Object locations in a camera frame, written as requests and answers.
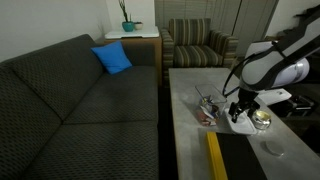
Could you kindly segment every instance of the marble table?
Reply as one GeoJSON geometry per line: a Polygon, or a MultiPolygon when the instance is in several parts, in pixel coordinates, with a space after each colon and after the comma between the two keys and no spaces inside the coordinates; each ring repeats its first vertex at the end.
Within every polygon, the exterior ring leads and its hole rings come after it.
{"type": "MultiPolygon", "coordinates": [[[[232,133],[226,120],[217,126],[202,126],[196,119],[195,110],[199,94],[195,86],[214,84],[222,89],[229,69],[226,68],[176,68],[169,69],[174,136],[179,179],[212,179],[207,156],[206,133],[209,131],[232,133]]],[[[233,76],[227,91],[238,86],[233,76]]],[[[228,103],[237,102],[237,92],[228,96],[228,103]]],[[[291,129],[289,129],[262,101],[261,109],[272,116],[272,124],[266,130],[247,136],[268,179],[320,179],[320,158],[291,129]],[[265,141],[281,145],[284,154],[272,155],[262,145],[265,141]]]]}

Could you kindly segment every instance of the gray armchair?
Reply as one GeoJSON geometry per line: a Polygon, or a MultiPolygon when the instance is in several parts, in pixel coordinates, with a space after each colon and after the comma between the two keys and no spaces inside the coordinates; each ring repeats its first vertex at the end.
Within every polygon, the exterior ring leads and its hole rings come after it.
{"type": "Polygon", "coordinates": [[[162,29],[162,75],[169,82],[169,68],[231,67],[238,39],[210,30],[210,19],[171,19],[162,29]]]}

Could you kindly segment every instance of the cup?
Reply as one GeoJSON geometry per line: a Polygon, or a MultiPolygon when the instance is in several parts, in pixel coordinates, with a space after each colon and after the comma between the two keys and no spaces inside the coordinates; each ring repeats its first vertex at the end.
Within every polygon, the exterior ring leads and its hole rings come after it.
{"type": "Polygon", "coordinates": [[[271,115],[267,112],[257,110],[253,113],[251,121],[257,129],[265,130],[271,124],[271,115]]]}
{"type": "Polygon", "coordinates": [[[143,24],[142,24],[142,23],[135,23],[135,24],[134,24],[134,28],[135,28],[136,30],[141,30],[142,27],[143,27],[143,24]]]}

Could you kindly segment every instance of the blue pillow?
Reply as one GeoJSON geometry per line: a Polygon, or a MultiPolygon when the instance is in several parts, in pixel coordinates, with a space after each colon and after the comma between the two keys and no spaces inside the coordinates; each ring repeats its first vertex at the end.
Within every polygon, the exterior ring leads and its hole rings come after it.
{"type": "Polygon", "coordinates": [[[102,64],[110,74],[118,73],[132,64],[123,51],[120,41],[116,41],[103,47],[94,47],[91,50],[98,56],[102,64]]]}

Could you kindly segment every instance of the yellow tape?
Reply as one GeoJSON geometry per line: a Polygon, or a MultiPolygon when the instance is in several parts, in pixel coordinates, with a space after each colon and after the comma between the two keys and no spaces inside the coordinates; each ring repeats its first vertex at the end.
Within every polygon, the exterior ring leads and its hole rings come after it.
{"type": "Polygon", "coordinates": [[[215,132],[207,132],[209,163],[214,180],[227,180],[227,172],[224,166],[218,138],[215,132]]]}

